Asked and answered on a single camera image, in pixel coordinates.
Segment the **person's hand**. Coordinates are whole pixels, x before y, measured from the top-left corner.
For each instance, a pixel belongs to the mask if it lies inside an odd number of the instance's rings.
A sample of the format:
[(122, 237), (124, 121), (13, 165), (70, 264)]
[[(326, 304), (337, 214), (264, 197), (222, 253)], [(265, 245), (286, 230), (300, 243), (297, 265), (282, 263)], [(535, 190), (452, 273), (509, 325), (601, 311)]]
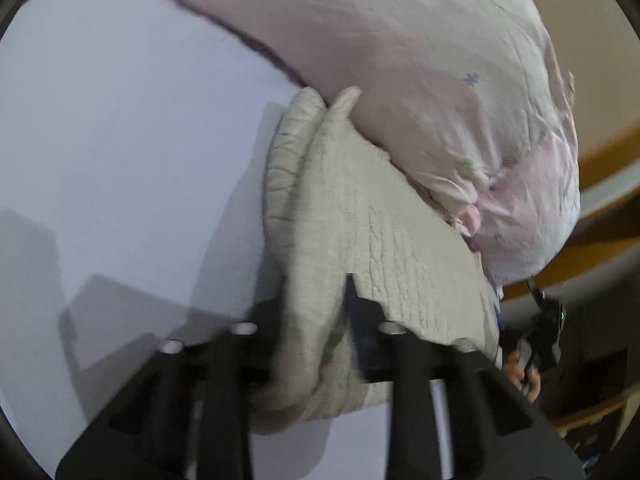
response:
[(526, 370), (521, 367), (520, 352), (518, 350), (514, 350), (509, 354), (503, 364), (502, 371), (506, 375), (506, 379), (515, 388), (518, 388), (530, 403), (534, 403), (537, 400), (541, 392), (540, 374), (532, 368)]

